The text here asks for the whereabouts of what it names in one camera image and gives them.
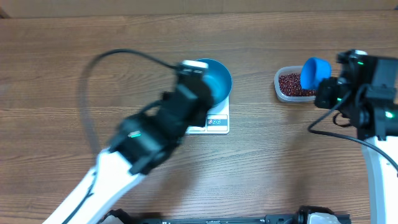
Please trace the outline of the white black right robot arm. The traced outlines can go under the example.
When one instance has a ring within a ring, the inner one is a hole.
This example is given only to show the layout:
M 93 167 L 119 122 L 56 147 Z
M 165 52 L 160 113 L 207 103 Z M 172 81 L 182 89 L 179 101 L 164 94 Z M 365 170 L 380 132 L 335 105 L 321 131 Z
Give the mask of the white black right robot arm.
M 357 142 L 368 171 L 371 223 L 397 223 L 397 59 L 349 50 L 336 56 L 338 78 L 317 86 L 315 106 L 338 111 L 357 136 L 319 131 Z

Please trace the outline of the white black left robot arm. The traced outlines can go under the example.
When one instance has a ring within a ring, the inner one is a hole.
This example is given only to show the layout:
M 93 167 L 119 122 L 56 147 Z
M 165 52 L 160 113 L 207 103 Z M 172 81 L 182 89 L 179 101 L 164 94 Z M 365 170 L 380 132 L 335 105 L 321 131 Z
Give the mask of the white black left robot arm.
M 208 64 L 184 60 L 177 67 L 177 84 L 155 115 L 143 111 L 125 118 L 109 147 L 76 188 L 46 219 L 46 223 L 98 223 L 128 191 L 181 144 L 190 126 L 204 126 L 214 99 L 203 76 Z

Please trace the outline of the blue plastic measuring scoop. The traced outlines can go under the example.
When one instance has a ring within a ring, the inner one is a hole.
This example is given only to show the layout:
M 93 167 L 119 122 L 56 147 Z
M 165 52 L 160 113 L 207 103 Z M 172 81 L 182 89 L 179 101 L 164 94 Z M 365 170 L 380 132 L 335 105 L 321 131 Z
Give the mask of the blue plastic measuring scoop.
M 309 58 L 300 74 L 300 84 L 304 90 L 317 90 L 323 79 L 331 77 L 331 65 L 323 59 Z

